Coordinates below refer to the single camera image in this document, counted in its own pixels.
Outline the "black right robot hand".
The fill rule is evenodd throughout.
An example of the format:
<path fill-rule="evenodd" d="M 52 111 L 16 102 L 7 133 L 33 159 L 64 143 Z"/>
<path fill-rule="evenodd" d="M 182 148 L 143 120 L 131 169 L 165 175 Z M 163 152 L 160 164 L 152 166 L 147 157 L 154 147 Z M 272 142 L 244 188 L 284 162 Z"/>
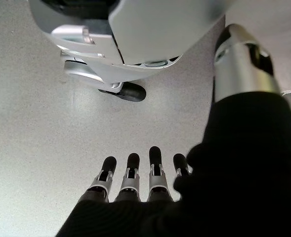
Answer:
<path fill-rule="evenodd" d="M 201 143 L 177 155 L 172 201 L 100 201 L 89 188 L 60 237 L 291 237 L 291 107 L 259 42 L 238 24 L 219 36 L 212 104 Z"/>

